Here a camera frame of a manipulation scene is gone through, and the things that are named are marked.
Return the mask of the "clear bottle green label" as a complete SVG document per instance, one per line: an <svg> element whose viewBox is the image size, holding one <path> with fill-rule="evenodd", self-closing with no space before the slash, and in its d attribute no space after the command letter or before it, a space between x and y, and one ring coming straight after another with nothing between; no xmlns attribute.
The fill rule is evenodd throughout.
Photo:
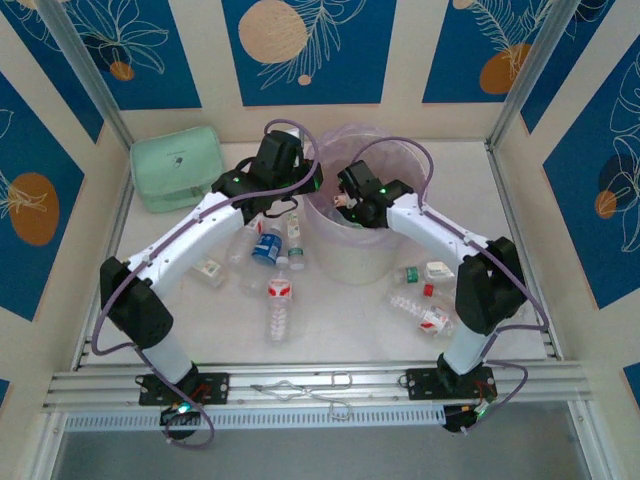
<svg viewBox="0 0 640 480"><path fill-rule="evenodd" d="M425 280L425 267L403 266L397 268L393 272L393 281L395 285L415 285Z"/></svg>

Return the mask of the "clear bottle blue label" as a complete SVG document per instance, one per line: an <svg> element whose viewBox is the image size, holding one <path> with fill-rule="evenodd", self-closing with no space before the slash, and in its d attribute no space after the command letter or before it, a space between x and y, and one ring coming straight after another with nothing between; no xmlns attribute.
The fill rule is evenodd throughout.
<svg viewBox="0 0 640 480"><path fill-rule="evenodd" d="M276 268L282 245L280 226L271 225L259 236L240 278L240 288L245 294L257 297L267 288L269 276Z"/></svg>

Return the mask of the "clear bottle white red label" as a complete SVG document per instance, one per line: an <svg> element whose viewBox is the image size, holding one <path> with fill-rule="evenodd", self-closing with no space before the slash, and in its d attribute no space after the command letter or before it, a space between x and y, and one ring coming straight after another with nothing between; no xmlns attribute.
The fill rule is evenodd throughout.
<svg viewBox="0 0 640 480"><path fill-rule="evenodd" d="M239 269L246 263L262 234L263 223L263 216L258 215L234 234L226 251L226 260L232 268Z"/></svg>

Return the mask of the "small bottle white label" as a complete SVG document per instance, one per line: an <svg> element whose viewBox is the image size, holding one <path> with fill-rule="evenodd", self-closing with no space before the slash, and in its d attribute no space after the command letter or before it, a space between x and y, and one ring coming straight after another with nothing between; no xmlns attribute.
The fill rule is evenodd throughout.
<svg viewBox="0 0 640 480"><path fill-rule="evenodd" d="M199 260L191 267L189 273L212 288L221 287L226 280L224 266L209 257Z"/></svg>

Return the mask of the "white bin with pink liner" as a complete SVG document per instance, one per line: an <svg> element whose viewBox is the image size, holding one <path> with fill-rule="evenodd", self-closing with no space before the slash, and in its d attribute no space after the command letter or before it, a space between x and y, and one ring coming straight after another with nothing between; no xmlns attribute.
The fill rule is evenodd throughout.
<svg viewBox="0 0 640 480"><path fill-rule="evenodd" d="M306 219L313 238L333 248L394 250L404 237L388 229L366 229L347 221L334 206L339 190L338 173L348 167L354 156L364 160L371 172L387 184L400 180L418 190L427 178L424 155L400 141L384 141L384 130L364 124L346 124L323 133L317 139L323 183L320 190L304 199Z"/></svg>

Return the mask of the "white plastic waste bin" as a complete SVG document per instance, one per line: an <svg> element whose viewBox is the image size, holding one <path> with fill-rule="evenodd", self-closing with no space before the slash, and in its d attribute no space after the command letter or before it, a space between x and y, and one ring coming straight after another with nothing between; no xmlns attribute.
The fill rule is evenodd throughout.
<svg viewBox="0 0 640 480"><path fill-rule="evenodd" d="M387 229L353 228L320 218L313 223L313 252L323 272L345 285L380 280L393 267L403 242Z"/></svg>

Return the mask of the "small bottle green label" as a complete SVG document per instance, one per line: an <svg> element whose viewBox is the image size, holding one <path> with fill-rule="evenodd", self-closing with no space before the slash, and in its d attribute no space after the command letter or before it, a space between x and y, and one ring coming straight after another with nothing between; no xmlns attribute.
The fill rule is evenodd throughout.
<svg viewBox="0 0 640 480"><path fill-rule="evenodd" d="M286 233L289 267L293 271L301 271L305 268L306 257L297 213L286 216Z"/></svg>

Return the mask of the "mint green zip pouch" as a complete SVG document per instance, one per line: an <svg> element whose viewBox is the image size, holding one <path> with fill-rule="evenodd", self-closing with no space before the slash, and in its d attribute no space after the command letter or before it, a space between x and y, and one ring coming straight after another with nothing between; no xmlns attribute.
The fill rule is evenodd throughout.
<svg viewBox="0 0 640 480"><path fill-rule="evenodd" d="M151 213L198 204L224 171L218 136L208 126L140 140L129 158L134 190Z"/></svg>

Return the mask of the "black controller board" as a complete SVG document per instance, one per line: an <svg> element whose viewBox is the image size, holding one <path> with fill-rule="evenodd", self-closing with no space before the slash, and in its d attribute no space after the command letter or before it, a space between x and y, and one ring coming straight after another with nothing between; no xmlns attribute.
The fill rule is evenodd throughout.
<svg viewBox="0 0 640 480"><path fill-rule="evenodd" d="M191 404L181 402L162 410L159 424L163 427L198 425L200 417L200 412Z"/></svg>
<svg viewBox="0 0 640 480"><path fill-rule="evenodd" d="M465 433L489 410L490 404L482 401L473 405L448 405L444 407L443 428L451 433Z"/></svg>

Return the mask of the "aluminium front rail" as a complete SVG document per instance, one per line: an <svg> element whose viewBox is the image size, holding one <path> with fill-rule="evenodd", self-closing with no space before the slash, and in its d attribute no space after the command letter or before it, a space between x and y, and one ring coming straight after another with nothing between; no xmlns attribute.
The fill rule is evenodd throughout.
<svg viewBox="0 0 640 480"><path fill-rule="evenodd" d="M306 407L320 402L307 396L278 400L253 389L255 385L287 380L333 396L354 407L407 405L407 391L399 379L406 370L433 367L433 362L346 363L346 364L205 364L203 373L227 373L229 408ZM513 361L492 366L500 398L521 381L525 367L528 380L513 398L515 402L588 401L594 398L582 366L573 361ZM142 365L89 365L52 376L43 401L45 412L140 410L140 386L136 380L147 374Z"/></svg>

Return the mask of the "aluminium frame post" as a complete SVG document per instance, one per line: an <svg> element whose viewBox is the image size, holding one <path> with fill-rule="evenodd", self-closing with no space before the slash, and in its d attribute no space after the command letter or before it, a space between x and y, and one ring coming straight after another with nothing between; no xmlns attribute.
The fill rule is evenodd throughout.
<svg viewBox="0 0 640 480"><path fill-rule="evenodd" d="M581 0L553 0L550 3L549 15L542 23L524 65L506 96L498 119L485 140L488 152L494 153L506 138L580 2Z"/></svg>
<svg viewBox="0 0 640 480"><path fill-rule="evenodd" d="M34 0L34 3L38 14L102 119L111 127L124 148L129 150L134 143L133 135L63 6L57 0Z"/></svg>

